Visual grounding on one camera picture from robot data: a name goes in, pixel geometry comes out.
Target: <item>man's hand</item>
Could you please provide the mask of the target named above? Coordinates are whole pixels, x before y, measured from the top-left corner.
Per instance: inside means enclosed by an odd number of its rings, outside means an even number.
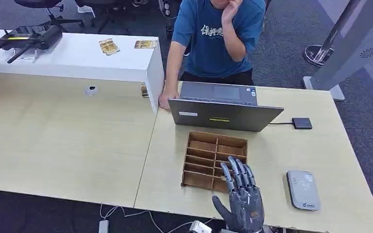
[[[221,17],[222,24],[232,23],[232,18],[234,18],[241,3],[242,3],[242,0],[229,1],[229,4],[226,6],[224,11],[222,12],[222,17]]]
[[[170,105],[168,103],[168,98],[179,98],[179,94],[177,90],[171,90],[169,88],[165,88],[162,94],[159,96],[159,106],[163,109],[169,110]]]

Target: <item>white cable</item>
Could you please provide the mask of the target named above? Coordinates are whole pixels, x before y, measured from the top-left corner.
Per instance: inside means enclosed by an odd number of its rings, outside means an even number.
[[[145,211],[142,211],[142,212],[139,212],[139,213],[136,213],[136,214],[131,214],[131,215],[125,215],[125,210],[123,209],[122,206],[114,206],[112,207],[108,212],[106,212],[105,216],[102,216],[102,206],[103,204],[101,204],[101,207],[99,208],[99,215],[101,216],[101,218],[103,218],[104,220],[106,220],[107,217],[111,216],[118,208],[121,208],[122,210],[122,213],[123,213],[123,217],[131,217],[131,216],[136,216],[136,215],[140,215],[140,214],[143,214],[143,213],[146,213],[148,212],[149,213],[149,216],[151,217],[151,221],[152,223],[155,225],[155,227],[161,232],[161,233],[165,233],[161,230],[161,228],[158,227],[158,225],[155,223],[153,217],[152,217],[152,214],[149,210],[145,210]],[[167,233],[172,233],[173,231],[177,230],[178,228],[181,228],[185,225],[188,225],[188,224],[192,224],[193,222],[186,222],[182,225],[179,225],[177,227],[175,227],[174,229],[170,230],[169,232]]]

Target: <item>robotic hand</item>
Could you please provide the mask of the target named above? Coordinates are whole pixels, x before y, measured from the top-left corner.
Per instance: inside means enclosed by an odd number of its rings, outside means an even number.
[[[240,160],[232,156],[229,156],[228,160],[234,171],[236,187],[227,165],[221,163],[221,167],[229,189],[231,212],[217,196],[212,197],[215,209],[225,220],[229,230],[237,233],[261,232],[264,225],[264,206],[259,188],[255,185],[254,175],[250,167],[242,164]]]

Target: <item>wooden divider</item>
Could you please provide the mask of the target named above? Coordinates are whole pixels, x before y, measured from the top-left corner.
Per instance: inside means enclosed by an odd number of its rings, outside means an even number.
[[[228,192],[221,163],[228,156],[247,162],[247,140],[212,133],[190,132],[185,152],[182,186]]]

